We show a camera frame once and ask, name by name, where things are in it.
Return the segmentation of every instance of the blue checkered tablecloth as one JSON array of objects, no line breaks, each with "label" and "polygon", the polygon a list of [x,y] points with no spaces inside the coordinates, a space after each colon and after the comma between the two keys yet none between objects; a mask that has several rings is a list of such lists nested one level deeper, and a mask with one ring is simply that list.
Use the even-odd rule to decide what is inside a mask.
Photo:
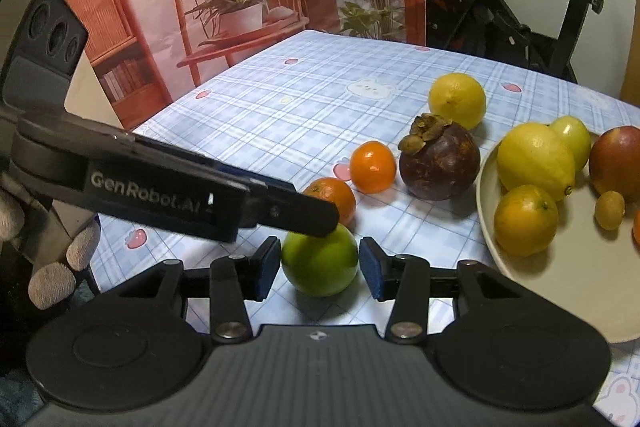
[{"label": "blue checkered tablecloth", "polygon": [[[334,166],[363,142],[379,140],[397,152],[415,115],[428,112],[431,84],[452,71],[470,74],[486,91],[486,117],[474,131],[483,155],[514,125],[530,120],[550,123],[572,114],[596,133],[640,126],[640,109],[542,74],[420,46],[305,31],[219,74],[136,132],[302,190],[315,178],[334,175]],[[370,235],[386,251],[426,257],[432,266],[454,267],[460,259],[493,265],[474,187],[455,200],[431,203],[412,198],[398,176],[381,194],[355,195],[357,240]],[[101,220],[92,269],[102,290],[167,258],[182,259],[186,268],[206,267],[229,253],[253,253],[268,235],[284,237],[259,227],[241,230],[232,245],[219,245],[108,216]],[[309,298],[294,290],[282,270],[266,301],[246,302],[254,328],[372,323],[380,331],[392,304],[374,301],[360,275],[335,298]],[[430,332],[452,320],[451,302],[432,299]],[[190,299],[188,321],[197,330],[209,329],[207,299]],[[597,405],[618,425],[634,425],[640,417],[640,341],[612,346],[612,352]]]}]

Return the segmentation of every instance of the green fruit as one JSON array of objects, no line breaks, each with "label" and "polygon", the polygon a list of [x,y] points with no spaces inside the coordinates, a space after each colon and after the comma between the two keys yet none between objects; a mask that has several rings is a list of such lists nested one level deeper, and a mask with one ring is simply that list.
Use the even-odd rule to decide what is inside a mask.
[{"label": "green fruit", "polygon": [[497,164],[498,176],[507,190],[535,185],[560,201],[575,185],[571,149],[541,123],[523,123],[511,129],[498,147]]},{"label": "green fruit", "polygon": [[575,171],[580,172],[587,165],[591,153],[591,135],[589,130],[574,116],[562,116],[549,125],[554,133],[574,154]]},{"label": "green fruit", "polygon": [[280,258],[289,282],[314,297],[340,293],[358,271],[358,245],[340,224],[323,238],[287,233]]}]

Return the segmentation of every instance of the orange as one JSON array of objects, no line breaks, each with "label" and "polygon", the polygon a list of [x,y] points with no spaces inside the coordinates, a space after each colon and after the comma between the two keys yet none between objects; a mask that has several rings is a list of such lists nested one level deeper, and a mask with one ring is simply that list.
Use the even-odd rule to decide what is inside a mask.
[{"label": "orange", "polygon": [[351,155],[351,181],[364,194],[387,190],[396,179],[396,159],[389,147],[371,141],[363,143]]},{"label": "orange", "polygon": [[640,247],[640,210],[636,212],[636,217],[634,218],[634,239]]},{"label": "orange", "polygon": [[353,219],[356,212],[356,198],[353,196],[351,187],[342,180],[336,178],[320,178],[311,182],[305,188],[303,194],[313,196],[319,200],[331,201],[338,207],[340,223],[346,225]]},{"label": "orange", "polygon": [[551,244],[558,221],[558,207],[548,192],[521,185],[503,197],[495,209],[495,238],[506,253],[528,257]]}]

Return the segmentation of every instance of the fruit bowl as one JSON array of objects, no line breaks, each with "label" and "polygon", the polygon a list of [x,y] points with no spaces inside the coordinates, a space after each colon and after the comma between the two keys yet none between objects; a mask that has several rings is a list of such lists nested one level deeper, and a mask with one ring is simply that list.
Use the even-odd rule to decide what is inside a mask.
[{"label": "fruit bowl", "polygon": [[617,232],[604,232],[593,218],[598,196],[587,165],[576,176],[571,196],[558,203],[560,226],[551,245],[531,257],[508,255],[494,240],[495,209],[504,195],[498,179],[499,145],[484,159],[476,184],[482,234],[498,269],[582,318],[610,343],[640,337],[640,248],[631,233],[638,205],[627,205]]}]

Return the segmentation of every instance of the red apple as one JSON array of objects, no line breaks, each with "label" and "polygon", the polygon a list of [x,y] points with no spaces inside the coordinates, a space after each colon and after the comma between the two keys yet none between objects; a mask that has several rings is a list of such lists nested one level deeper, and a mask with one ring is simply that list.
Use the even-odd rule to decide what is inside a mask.
[{"label": "red apple", "polygon": [[640,199],[640,129],[627,125],[600,136],[589,156],[591,183],[600,194],[615,190],[626,201]]}]

